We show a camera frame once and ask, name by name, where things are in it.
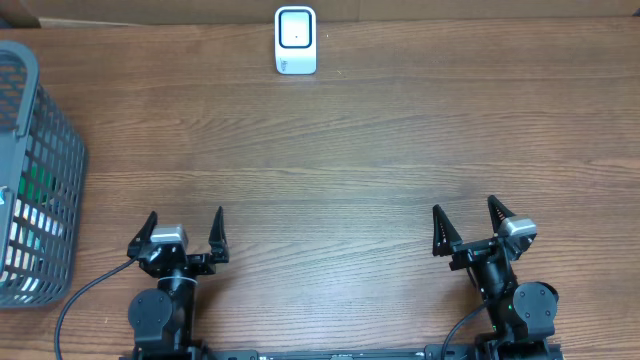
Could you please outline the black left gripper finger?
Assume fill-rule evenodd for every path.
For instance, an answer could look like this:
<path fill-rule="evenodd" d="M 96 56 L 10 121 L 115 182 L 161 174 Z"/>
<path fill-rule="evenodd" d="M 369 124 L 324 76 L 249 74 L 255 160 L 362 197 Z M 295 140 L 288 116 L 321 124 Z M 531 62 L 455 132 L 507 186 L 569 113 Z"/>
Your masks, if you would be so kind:
<path fill-rule="evenodd" d="M 158 215 L 155 211 L 152 211 L 147 217 L 144 225 L 129 242 L 127 248 L 127 256 L 129 258 L 137 258 L 143 249 L 151 240 L 151 235 L 158 223 Z"/>
<path fill-rule="evenodd" d="M 224 229 L 224 210 L 222 207 L 219 207 L 216 211 L 208 243 L 210 245 L 210 264 L 229 262 L 230 253 Z"/>

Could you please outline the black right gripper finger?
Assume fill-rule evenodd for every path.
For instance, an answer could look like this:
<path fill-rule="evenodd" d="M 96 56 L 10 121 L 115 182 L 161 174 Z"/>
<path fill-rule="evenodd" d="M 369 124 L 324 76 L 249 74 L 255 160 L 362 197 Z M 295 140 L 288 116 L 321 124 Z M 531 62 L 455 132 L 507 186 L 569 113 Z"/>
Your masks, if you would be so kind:
<path fill-rule="evenodd" d="M 495 234 L 512 234 L 512 220 L 515 214 L 509 210 L 495 195 L 487 198 L 493 232 Z"/>
<path fill-rule="evenodd" d="M 432 214 L 434 224 L 432 254 L 440 257 L 452 255 L 455 248 L 463 244 L 463 240 L 439 205 L 433 206 Z"/>

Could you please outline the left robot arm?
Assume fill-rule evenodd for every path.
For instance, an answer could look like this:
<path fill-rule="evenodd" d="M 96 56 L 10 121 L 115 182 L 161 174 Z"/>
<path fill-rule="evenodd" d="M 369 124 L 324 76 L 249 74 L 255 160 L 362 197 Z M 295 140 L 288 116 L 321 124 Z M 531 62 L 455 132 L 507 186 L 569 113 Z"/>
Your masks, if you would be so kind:
<path fill-rule="evenodd" d="M 218 208 L 209 233 L 210 250 L 189 254 L 184 227 L 160 225 L 151 212 L 130 241 L 127 256 L 157 280 L 157 286 L 131 301 L 128 321 L 134 331 L 134 359 L 211 359 L 208 346 L 193 338 L 197 278 L 214 275 L 230 253 L 224 212 Z"/>

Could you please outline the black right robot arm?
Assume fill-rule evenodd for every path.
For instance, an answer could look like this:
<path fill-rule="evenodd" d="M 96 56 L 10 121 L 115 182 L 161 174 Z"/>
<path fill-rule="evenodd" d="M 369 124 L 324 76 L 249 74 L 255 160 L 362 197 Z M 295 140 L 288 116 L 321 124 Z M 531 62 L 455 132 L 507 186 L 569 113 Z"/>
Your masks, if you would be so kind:
<path fill-rule="evenodd" d="M 493 235 L 466 243 L 439 205 L 432 208 L 432 254 L 451 258 L 453 271 L 464 270 L 479 291 L 482 303 L 459 320 L 439 348 L 429 345 L 425 354 L 438 359 L 561 359 L 555 334 L 557 290 L 545 282 L 520 284 L 512 267 L 532 245 L 537 225 L 509 210 L 496 196 L 487 198 Z M 492 331 L 477 335 L 471 344 L 453 346 L 459 329 L 485 311 Z"/>

